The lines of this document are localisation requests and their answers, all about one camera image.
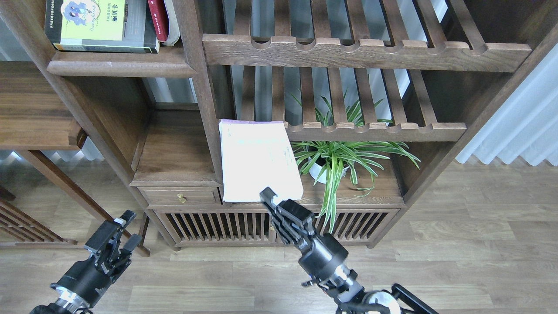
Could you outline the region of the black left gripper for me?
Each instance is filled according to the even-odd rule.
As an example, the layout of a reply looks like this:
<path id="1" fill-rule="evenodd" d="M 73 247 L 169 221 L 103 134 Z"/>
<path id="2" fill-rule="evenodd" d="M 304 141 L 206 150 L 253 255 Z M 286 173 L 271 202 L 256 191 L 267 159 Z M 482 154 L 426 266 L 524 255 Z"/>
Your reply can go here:
<path id="1" fill-rule="evenodd" d="M 120 237 L 136 218 L 125 211 L 113 221 L 104 221 L 84 248 L 91 252 L 88 259 L 76 262 L 51 288 L 59 294 L 54 310 L 89 310 L 131 264 L 131 255 L 116 256 Z"/>

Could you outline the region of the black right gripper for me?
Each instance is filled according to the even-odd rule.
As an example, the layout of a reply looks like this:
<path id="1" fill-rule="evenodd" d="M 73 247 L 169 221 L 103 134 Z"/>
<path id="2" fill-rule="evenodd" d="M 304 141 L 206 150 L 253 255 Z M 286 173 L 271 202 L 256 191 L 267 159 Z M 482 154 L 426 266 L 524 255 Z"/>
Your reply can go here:
<path id="1" fill-rule="evenodd" d="M 344 263 L 347 250 L 330 234 L 321 235 L 315 229 L 310 210 L 291 199 L 281 200 L 269 187 L 261 191 L 260 198 L 283 243 L 301 252 L 298 263 L 309 276 L 301 286 L 351 288 L 351 270 Z"/>

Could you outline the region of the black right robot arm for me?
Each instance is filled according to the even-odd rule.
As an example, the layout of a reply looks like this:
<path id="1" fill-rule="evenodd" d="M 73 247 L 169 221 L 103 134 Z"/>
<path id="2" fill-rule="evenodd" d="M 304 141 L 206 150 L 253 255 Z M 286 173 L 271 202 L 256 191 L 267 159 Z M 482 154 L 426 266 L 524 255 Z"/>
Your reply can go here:
<path id="1" fill-rule="evenodd" d="M 346 265 L 349 244 L 374 245 L 399 212 L 378 204 L 365 208 L 350 198 L 331 218 L 319 216 L 323 188 L 308 188 L 299 200 L 266 189 L 263 203 L 221 207 L 208 187 L 140 187 L 175 248 L 193 245 L 288 245 L 300 252 L 308 274 L 303 286 L 317 286 L 337 304 L 338 314 L 433 314 L 435 311 L 400 284 L 367 292 Z"/>

